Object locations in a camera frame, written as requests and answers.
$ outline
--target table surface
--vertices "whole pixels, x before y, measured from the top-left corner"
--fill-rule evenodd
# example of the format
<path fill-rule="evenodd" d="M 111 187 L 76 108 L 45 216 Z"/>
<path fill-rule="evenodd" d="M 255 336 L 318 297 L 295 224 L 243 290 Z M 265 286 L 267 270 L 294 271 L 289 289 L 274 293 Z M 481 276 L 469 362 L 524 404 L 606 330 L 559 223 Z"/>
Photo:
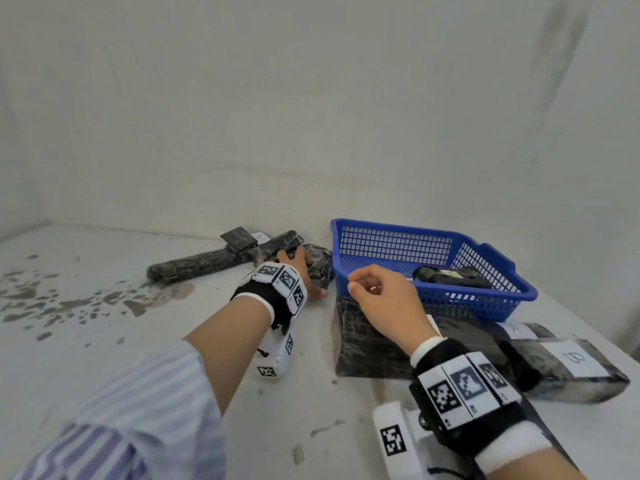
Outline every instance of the table surface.
<path fill-rule="evenodd" d="M 180 340 L 227 302 L 251 264 L 165 290 L 145 286 L 149 264 L 222 246 L 60 225 L 0 244 L 0 477 L 56 436 L 69 404 L 142 355 Z M 240 384 L 224 418 L 228 480 L 388 478 L 372 411 L 396 399 L 409 409 L 415 404 L 405 381 L 336 378 L 334 302 L 331 286 L 329 298 L 305 310 L 283 379 L 247 375 Z M 628 389 L 605 404 L 534 405 L 588 478 L 635 477 L 640 364 L 542 291 L 511 320 L 588 339 L 629 376 Z M 305 460 L 295 465 L 298 444 Z"/>

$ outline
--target blue striped shirt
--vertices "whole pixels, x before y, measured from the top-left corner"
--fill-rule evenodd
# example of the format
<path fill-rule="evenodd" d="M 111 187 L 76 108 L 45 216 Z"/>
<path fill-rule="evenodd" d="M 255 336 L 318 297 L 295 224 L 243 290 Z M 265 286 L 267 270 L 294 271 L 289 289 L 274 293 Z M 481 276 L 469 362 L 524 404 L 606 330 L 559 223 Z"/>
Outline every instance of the blue striped shirt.
<path fill-rule="evenodd" d="M 74 410 L 62 434 L 13 480 L 225 476 L 221 416 L 187 342 L 123 371 Z"/>

